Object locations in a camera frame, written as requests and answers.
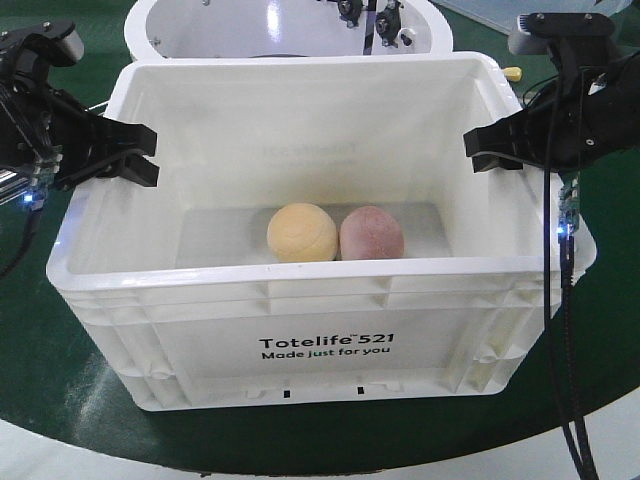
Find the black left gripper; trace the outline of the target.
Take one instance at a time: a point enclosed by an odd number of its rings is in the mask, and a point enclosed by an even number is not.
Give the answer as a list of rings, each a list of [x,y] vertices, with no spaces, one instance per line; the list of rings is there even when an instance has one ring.
[[[67,190],[116,177],[156,187],[160,168],[141,155],[156,153],[157,133],[146,125],[94,116],[95,146],[107,155],[134,153],[92,164],[89,112],[49,84],[45,41],[43,29],[1,32],[1,191]]]

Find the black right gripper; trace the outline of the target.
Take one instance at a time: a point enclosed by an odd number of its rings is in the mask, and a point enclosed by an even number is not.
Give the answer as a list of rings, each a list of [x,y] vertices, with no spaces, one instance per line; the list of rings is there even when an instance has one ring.
[[[473,171],[522,170],[523,163],[578,171],[637,145],[639,55],[622,56],[611,36],[553,39],[545,53],[556,83],[523,111],[463,135]]]

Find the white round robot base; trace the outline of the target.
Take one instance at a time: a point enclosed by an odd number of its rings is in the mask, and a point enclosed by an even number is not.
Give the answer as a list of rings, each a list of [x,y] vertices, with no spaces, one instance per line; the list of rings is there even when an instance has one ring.
[[[138,1],[133,60],[444,54],[452,30],[429,1]]]

